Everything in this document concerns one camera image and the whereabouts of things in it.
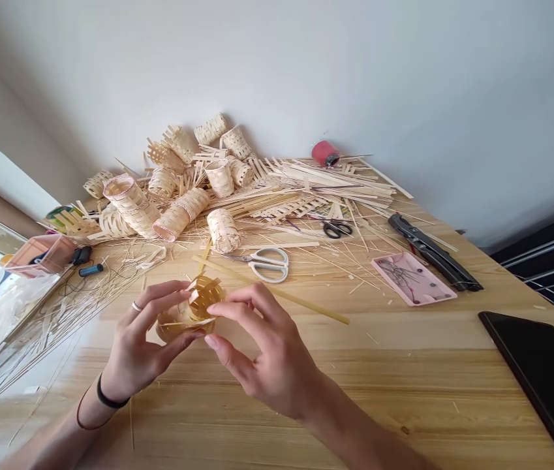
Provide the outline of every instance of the person's left hand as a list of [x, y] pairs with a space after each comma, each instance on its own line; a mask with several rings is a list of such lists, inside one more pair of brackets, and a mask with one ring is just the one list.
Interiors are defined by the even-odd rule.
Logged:
[[146, 332], [157, 315], [187, 300], [186, 281], [169, 281], [148, 286], [135, 301], [142, 311], [132, 306], [120, 319], [115, 330], [109, 361], [100, 378], [102, 393], [121, 403], [145, 389], [161, 374], [172, 360], [192, 342], [205, 334], [204, 330], [188, 329], [165, 346], [146, 341]]

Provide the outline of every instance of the finger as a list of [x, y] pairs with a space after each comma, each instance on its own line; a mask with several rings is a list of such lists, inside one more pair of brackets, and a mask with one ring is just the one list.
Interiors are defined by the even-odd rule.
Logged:
[[205, 330], [195, 330], [194, 328], [188, 328], [167, 345], [165, 345], [159, 353], [159, 361], [161, 362], [160, 365], [163, 367], [163, 370], [165, 371], [166, 369], [168, 369], [170, 363], [179, 354], [185, 351], [189, 347], [189, 345], [194, 342], [195, 339], [198, 339], [202, 336], [205, 336]]
[[[168, 281], [161, 284], [153, 284], [148, 286], [143, 293], [135, 300], [135, 304], [144, 310], [149, 302], [155, 299], [165, 297], [172, 292], [177, 292], [188, 287], [190, 283], [188, 281]], [[126, 324], [131, 323], [138, 315], [140, 311], [131, 308], [129, 312], [123, 317], [123, 321]]]
[[277, 321], [290, 315], [281, 307], [272, 292], [260, 282], [238, 289], [227, 297], [229, 302], [245, 302], [254, 305], [265, 319]]
[[146, 308], [131, 322], [128, 327], [129, 331], [135, 336], [144, 337], [151, 325], [157, 320], [157, 315], [189, 299], [190, 295], [190, 292], [181, 290], [150, 301]]
[[220, 363], [238, 380], [244, 390], [247, 390], [254, 380], [253, 362], [222, 336], [209, 334], [205, 337], [205, 342], [216, 352]]
[[215, 317], [225, 317], [236, 321], [255, 340], [259, 349], [267, 351], [272, 345], [273, 330], [271, 326], [249, 309], [246, 303], [241, 302], [218, 302], [211, 305], [207, 312]]

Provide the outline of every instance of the black wristband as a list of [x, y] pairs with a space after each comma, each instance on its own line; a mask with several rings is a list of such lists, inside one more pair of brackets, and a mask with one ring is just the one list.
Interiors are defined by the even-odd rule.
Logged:
[[111, 401], [109, 398], [107, 398], [103, 393], [102, 393], [102, 390], [100, 388], [100, 380], [102, 379], [102, 374], [99, 375], [99, 382], [98, 384], [96, 385], [96, 394], [99, 396], [99, 400], [100, 402], [109, 407], [109, 408], [113, 408], [113, 409], [120, 409], [122, 408], [123, 406], [125, 406], [129, 400], [131, 399], [131, 397], [127, 398], [125, 401], [123, 401], [122, 403], [118, 403], [116, 401]]

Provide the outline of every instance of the black-handled scissors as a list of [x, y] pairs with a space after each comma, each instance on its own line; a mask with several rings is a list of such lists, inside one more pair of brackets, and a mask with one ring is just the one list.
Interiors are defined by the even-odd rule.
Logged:
[[353, 229], [350, 225], [335, 220], [324, 221], [322, 224], [324, 234], [333, 239], [341, 238], [342, 234], [352, 235]]

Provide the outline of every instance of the person's right hand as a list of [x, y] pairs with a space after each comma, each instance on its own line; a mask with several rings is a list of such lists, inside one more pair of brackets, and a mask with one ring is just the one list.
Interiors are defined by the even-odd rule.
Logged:
[[329, 379], [316, 367], [296, 324], [261, 283], [239, 289], [227, 300], [212, 305], [208, 312], [238, 322], [257, 342], [261, 354], [251, 361], [215, 334], [207, 335], [205, 342], [247, 395], [282, 415], [304, 419], [318, 405]]

